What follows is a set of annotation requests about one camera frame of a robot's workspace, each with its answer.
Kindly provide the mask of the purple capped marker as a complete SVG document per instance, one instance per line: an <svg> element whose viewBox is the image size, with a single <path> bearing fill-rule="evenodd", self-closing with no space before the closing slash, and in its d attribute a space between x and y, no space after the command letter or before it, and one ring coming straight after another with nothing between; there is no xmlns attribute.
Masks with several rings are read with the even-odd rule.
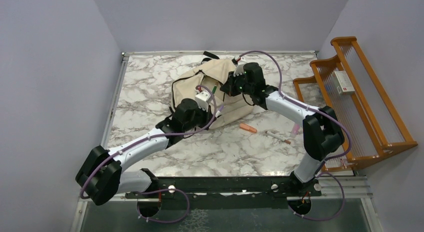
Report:
<svg viewBox="0 0 424 232"><path fill-rule="evenodd" d="M218 118L221 115L222 110L224 109L224 105L221 105L219 108L216 109L214 116Z"/></svg>

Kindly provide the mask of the cream canvas backpack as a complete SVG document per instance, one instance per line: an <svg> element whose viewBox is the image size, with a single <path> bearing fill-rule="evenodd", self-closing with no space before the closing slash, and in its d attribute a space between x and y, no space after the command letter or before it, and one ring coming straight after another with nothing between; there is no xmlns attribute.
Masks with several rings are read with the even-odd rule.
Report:
<svg viewBox="0 0 424 232"><path fill-rule="evenodd" d="M203 85L213 91L217 85L214 94L217 107L224 106L221 115L210 125L210 129L217 129L239 120L253 111L249 105L252 100L237 96L228 96L220 91L220 87L227 81L230 72L233 72L236 66L231 59L221 59L217 55L204 51L205 58L200 65L183 73L171 84L170 110L175 112L176 107L185 98L194 99L199 92L196 86Z"/></svg>

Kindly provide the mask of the orange highlighter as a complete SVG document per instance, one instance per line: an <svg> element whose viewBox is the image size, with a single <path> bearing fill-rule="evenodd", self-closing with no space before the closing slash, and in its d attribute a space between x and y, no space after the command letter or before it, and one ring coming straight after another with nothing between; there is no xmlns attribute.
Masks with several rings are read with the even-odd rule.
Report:
<svg viewBox="0 0 424 232"><path fill-rule="evenodd" d="M254 133L254 134L258 132L258 130L256 128L254 128L254 127L252 127L248 124L245 124L245 123L240 123L239 128L242 129L242 130L248 131L250 133Z"/></svg>

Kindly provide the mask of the pink highlighter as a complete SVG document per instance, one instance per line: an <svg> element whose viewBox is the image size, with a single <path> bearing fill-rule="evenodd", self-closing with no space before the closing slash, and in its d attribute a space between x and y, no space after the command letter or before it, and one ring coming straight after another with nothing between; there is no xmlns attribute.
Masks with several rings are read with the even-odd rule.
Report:
<svg viewBox="0 0 424 232"><path fill-rule="evenodd" d="M290 137L295 138L298 135L299 130L300 126L298 124L295 124L290 132Z"/></svg>

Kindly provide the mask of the brown white marker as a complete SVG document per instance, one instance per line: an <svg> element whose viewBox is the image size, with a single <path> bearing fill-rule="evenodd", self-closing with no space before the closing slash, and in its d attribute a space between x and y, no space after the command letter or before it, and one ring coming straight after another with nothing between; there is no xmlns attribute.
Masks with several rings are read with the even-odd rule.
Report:
<svg viewBox="0 0 424 232"><path fill-rule="evenodd" d="M282 142L284 142L284 143L286 143L286 144L288 144L288 145L290 145L290 144L291 144L291 141L289 141L288 139L285 139L285 138L283 138L283 137L281 137L281 136L279 136L279 135L277 135L277 134L275 134L275 133L273 133L273 132L271 132L271 131L267 131L267 132L266 132L266 134L267 134L268 136L271 136L271 137L273 137L273 138L275 138L275 139L277 139L277 140L279 140L279 141L282 141Z"/></svg>

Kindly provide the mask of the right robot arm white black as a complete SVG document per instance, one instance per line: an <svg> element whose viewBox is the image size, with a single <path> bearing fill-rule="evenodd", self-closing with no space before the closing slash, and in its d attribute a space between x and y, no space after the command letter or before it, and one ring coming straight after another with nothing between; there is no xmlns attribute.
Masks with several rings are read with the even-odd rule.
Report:
<svg viewBox="0 0 424 232"><path fill-rule="evenodd" d="M310 106L268 85L257 62L238 65L229 72L220 90L230 97L247 95L255 106L276 112L301 126L305 155L290 173L286 185L296 196L308 190L327 155L336 152L345 142L341 125L330 106Z"/></svg>

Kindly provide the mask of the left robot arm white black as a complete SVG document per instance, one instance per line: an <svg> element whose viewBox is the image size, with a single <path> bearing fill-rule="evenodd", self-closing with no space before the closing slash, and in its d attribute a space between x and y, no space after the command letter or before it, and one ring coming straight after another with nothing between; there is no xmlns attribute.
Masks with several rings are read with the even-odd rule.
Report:
<svg viewBox="0 0 424 232"><path fill-rule="evenodd" d="M213 102L208 110L185 98L171 115L160 121L145 135L113 148L98 145L91 149L75 181L80 185L79 196L103 205L115 194L126 192L123 174L147 156L170 148L188 135L210 128L224 107Z"/></svg>

